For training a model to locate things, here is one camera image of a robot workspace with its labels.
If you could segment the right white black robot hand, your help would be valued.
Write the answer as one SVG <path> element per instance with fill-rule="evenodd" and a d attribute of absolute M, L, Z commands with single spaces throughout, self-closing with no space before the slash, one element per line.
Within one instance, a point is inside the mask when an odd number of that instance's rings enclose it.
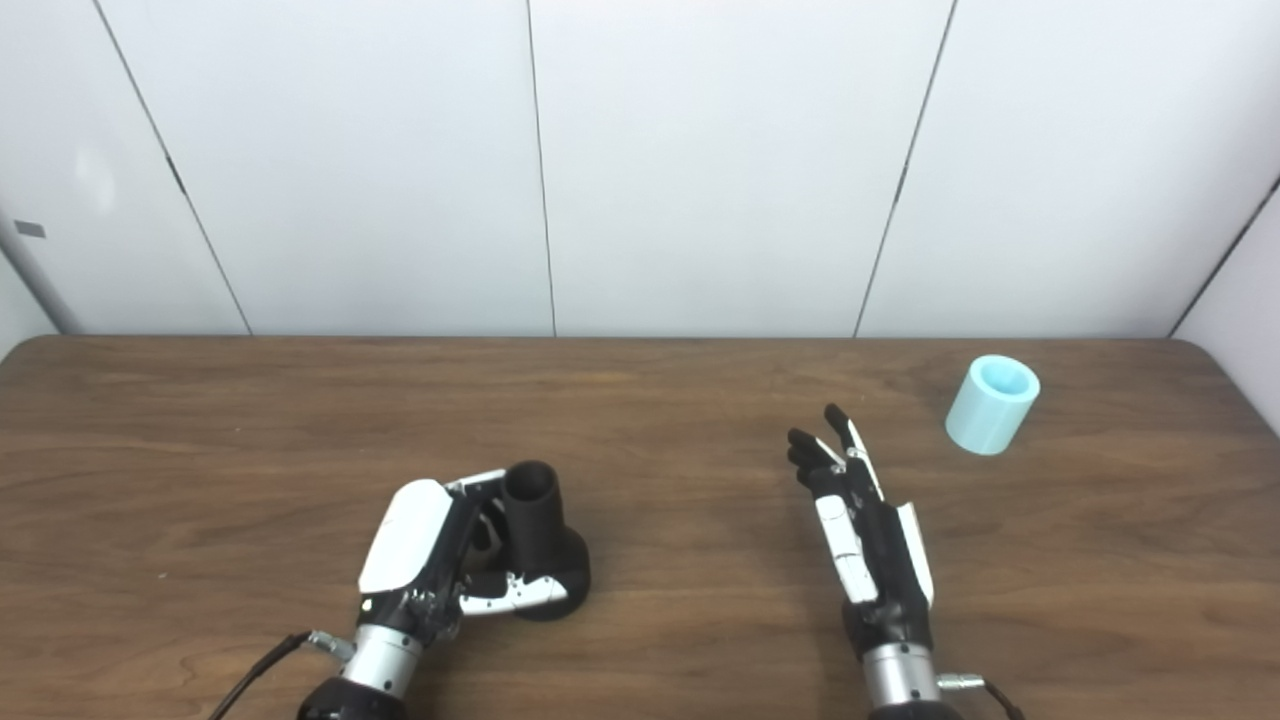
<path fill-rule="evenodd" d="M 845 593 L 849 641 L 858 657 L 884 644 L 933 650 L 933 580 L 915 509 L 886 498 L 852 419 L 836 404 L 823 416 L 838 446 L 792 428 L 787 460 L 813 498 Z"/>

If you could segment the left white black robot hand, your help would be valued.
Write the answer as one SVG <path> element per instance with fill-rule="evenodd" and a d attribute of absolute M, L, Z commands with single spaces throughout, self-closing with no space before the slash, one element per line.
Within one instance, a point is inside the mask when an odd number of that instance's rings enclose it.
<path fill-rule="evenodd" d="M 426 647 L 466 616 L 564 618 L 585 602 L 591 582 L 588 546 L 564 520 L 550 465 L 413 480 L 396 492 L 370 546 L 357 582 L 357 625 Z"/>

